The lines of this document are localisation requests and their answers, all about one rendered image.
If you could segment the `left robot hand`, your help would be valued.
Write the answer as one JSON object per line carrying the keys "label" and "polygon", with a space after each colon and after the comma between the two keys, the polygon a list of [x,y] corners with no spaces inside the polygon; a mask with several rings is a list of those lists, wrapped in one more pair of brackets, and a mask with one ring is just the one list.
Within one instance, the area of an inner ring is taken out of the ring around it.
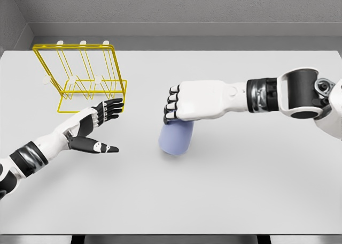
{"label": "left robot hand", "polygon": [[117,153],[119,149],[89,138],[95,128],[111,119],[117,119],[123,110],[123,99],[114,98],[100,102],[81,110],[62,124],[56,130],[66,139],[67,148],[84,153]]}

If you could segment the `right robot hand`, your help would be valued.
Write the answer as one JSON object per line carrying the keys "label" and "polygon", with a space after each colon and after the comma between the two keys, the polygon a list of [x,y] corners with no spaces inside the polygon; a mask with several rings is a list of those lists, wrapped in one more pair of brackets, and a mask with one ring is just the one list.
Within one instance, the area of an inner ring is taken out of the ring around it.
{"label": "right robot hand", "polygon": [[228,112],[236,87],[219,80],[183,81],[170,87],[164,124],[175,120],[216,119]]}

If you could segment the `light blue cup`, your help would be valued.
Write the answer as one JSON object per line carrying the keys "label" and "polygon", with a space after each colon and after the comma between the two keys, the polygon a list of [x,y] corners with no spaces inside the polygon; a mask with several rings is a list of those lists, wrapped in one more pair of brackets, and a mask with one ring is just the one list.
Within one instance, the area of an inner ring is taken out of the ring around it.
{"label": "light blue cup", "polygon": [[159,148],[173,156],[185,154],[190,146],[194,121],[163,118],[164,125],[161,129],[158,144]]}

